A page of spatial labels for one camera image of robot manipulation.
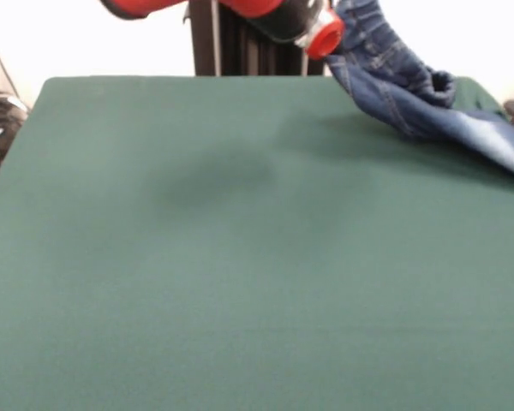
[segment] red robot arm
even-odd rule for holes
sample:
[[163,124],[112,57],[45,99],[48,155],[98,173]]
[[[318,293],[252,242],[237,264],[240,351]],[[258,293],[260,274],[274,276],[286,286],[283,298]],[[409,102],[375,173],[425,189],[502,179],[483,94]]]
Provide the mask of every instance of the red robot arm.
[[[101,0],[114,15],[143,19],[184,0]],[[328,0],[219,0],[278,43],[293,42],[312,59],[330,54],[341,41],[344,24]]]

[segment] white wall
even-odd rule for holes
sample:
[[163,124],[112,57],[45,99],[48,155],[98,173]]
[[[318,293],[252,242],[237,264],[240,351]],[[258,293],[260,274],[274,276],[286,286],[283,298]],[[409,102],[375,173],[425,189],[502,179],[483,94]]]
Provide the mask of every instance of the white wall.
[[52,76],[194,75],[185,9],[122,21],[99,0],[0,0],[0,54],[29,104]]
[[[426,63],[474,77],[500,101],[514,97],[514,0],[381,4]],[[0,53],[29,103],[51,76],[194,75],[184,10],[135,22],[116,19],[99,0],[0,0]]]

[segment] denim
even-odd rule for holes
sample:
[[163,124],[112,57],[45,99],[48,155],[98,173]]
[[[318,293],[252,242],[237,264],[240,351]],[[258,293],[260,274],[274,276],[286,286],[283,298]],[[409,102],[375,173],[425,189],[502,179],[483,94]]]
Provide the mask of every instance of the denim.
[[514,126],[499,113],[452,109],[455,77],[422,62],[378,0],[341,0],[336,11],[345,33],[326,64],[360,110],[407,140],[454,140],[514,173]]

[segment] black cable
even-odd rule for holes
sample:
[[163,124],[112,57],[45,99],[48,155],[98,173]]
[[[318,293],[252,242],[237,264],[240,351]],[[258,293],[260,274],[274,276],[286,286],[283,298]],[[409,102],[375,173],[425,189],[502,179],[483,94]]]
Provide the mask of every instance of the black cable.
[[17,91],[17,88],[15,87],[14,82],[11,80],[11,77],[9,76],[8,70],[6,70],[6,66],[3,64],[2,58],[0,57],[0,69],[2,69],[3,74],[6,76],[6,80],[8,80],[9,85],[11,86],[11,89],[13,90],[15,96],[19,98],[19,92]]

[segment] green table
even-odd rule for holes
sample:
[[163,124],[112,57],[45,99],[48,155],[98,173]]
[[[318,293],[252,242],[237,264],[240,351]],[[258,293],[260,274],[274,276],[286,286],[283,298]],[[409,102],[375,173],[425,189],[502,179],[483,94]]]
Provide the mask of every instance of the green table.
[[514,411],[514,177],[332,79],[51,80],[0,174],[4,410]]

